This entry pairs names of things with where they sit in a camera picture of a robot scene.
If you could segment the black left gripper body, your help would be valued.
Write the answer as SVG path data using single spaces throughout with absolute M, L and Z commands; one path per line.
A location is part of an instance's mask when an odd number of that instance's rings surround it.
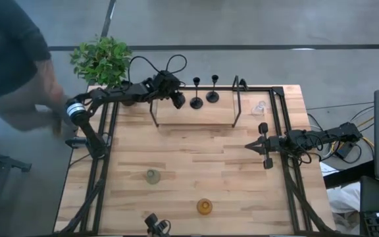
M 160 71 L 154 77 L 147 78 L 144 83 L 149 98 L 172 98 L 180 94 L 179 79 L 166 71 Z

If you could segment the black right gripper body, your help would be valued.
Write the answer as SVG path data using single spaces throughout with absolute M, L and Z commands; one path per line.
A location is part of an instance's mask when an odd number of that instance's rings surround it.
M 283 138 L 279 136 L 271 136 L 268 137 L 268 124 L 266 122 L 260 123 L 258 126 L 259 134 L 261 135 L 258 139 L 260 143 L 260 154 L 264 155 L 264 161 L 263 166 L 265 169 L 271 169 L 273 167 L 273 161 L 270 157 L 270 152 L 278 152 L 283 158 L 282 166 L 287 167 L 288 166 L 288 154 L 284 151 L 282 144 L 283 144 Z

